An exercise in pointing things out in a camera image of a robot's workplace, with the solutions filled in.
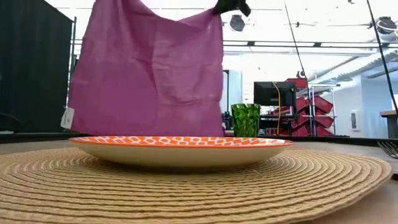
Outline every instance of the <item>fabric tag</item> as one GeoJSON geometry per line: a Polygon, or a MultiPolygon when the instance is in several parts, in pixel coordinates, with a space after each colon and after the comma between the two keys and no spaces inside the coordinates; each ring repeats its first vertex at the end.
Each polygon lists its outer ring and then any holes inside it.
{"type": "Polygon", "coordinates": [[[71,129],[74,115],[75,115],[75,109],[66,108],[62,116],[61,127],[66,129],[71,129]]]}

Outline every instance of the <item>pink cloth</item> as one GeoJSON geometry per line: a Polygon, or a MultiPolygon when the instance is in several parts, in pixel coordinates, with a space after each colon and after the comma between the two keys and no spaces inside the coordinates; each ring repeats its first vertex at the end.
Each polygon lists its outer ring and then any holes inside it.
{"type": "Polygon", "coordinates": [[[71,80],[72,130],[92,135],[223,136],[220,16],[181,21],[139,0],[97,0],[71,80]]]}

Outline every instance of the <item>woven placemat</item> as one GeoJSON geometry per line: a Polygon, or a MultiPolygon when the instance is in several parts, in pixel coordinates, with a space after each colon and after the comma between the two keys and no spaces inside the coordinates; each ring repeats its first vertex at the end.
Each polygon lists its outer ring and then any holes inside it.
{"type": "Polygon", "coordinates": [[[239,169],[160,173],[75,148],[0,156],[0,223],[287,223],[355,203],[391,176],[371,157],[288,150],[239,169]]]}

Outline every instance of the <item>fork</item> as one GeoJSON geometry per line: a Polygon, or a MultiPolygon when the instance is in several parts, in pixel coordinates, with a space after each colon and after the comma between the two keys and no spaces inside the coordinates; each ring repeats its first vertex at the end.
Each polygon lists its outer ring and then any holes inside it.
{"type": "Polygon", "coordinates": [[[398,159],[398,147],[392,142],[377,142],[377,145],[390,157],[398,159]]]}

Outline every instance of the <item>computer monitor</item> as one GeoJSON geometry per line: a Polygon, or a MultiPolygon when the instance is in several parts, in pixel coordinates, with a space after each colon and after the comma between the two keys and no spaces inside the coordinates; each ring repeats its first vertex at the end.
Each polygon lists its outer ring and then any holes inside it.
{"type": "MultiPolygon", "coordinates": [[[[280,105],[296,108],[296,84],[275,82],[280,91],[280,105]]],[[[254,103],[261,106],[279,106],[278,91],[272,82],[254,82],[254,103]]]]}

